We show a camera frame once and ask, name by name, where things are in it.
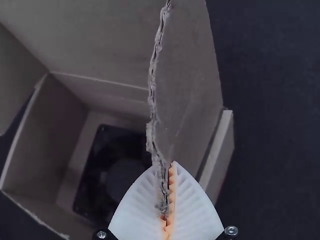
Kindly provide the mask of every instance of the cardboard flap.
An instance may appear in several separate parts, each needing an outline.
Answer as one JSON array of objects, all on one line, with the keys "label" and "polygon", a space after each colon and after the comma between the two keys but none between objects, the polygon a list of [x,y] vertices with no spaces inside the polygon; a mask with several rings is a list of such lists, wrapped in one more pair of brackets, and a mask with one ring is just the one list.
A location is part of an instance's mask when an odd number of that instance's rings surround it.
[{"label": "cardboard flap", "polygon": [[195,176],[223,107],[219,72],[205,0],[169,2],[150,84],[155,140],[166,161]]},{"label": "cardboard flap", "polygon": [[46,72],[46,68],[0,24],[0,136]]}]

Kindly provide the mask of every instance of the cardboard box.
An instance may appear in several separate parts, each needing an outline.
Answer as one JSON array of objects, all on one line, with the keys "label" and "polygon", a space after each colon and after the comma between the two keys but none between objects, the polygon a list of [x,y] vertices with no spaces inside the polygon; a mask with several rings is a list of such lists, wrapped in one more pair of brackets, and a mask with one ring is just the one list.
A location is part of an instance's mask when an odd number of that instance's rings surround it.
[{"label": "cardboard box", "polygon": [[156,142],[214,202],[234,148],[233,116],[223,108],[205,1],[171,0],[161,24],[165,1],[34,1],[0,3],[0,21],[16,37],[0,25],[0,134],[34,91],[1,191],[61,237],[90,239],[94,226],[72,204],[96,130],[146,131],[160,32]]}]

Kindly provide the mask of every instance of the black surface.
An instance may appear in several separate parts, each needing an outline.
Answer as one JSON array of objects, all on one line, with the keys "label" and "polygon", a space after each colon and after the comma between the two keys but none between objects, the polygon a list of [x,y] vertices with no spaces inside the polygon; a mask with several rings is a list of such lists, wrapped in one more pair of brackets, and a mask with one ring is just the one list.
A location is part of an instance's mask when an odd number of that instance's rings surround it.
[{"label": "black surface", "polygon": [[320,2],[207,5],[236,143],[217,211],[240,240],[318,239]]}]

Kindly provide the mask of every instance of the box opening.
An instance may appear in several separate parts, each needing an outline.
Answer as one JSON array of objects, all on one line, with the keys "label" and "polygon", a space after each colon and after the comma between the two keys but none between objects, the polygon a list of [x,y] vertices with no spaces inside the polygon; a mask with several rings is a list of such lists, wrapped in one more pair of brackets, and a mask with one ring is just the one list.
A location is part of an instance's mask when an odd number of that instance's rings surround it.
[{"label": "box opening", "polygon": [[[117,96],[99,94],[100,89],[116,88]],[[21,121],[0,179],[1,190],[58,233],[90,239],[97,221],[76,214],[73,205],[96,133],[113,126],[145,135],[147,96],[143,89],[48,75]]]},{"label": "box opening", "polygon": [[98,127],[73,203],[73,211],[107,228],[134,181],[152,165],[146,135],[102,124]]}]

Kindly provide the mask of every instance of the box wall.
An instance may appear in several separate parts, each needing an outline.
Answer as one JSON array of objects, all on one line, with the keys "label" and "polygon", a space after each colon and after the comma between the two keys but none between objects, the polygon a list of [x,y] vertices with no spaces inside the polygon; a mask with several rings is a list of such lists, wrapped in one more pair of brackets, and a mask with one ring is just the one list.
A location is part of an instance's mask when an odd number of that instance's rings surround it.
[{"label": "box wall", "polygon": [[136,118],[150,117],[146,87],[69,74],[54,75],[92,110],[126,113]]},{"label": "box wall", "polygon": [[0,21],[50,71],[146,88],[164,4],[165,0],[1,1]]},{"label": "box wall", "polygon": [[84,219],[70,215],[52,203],[16,194],[8,196],[34,214],[33,217],[36,216],[59,234],[68,235],[71,240],[90,240],[95,231]]},{"label": "box wall", "polygon": [[15,136],[1,188],[54,203],[87,116],[87,108],[49,75]]},{"label": "box wall", "polygon": [[235,148],[234,121],[231,110],[224,110],[210,146],[199,184],[213,203],[216,203]]},{"label": "box wall", "polygon": [[48,70],[0,24],[0,136]]}]

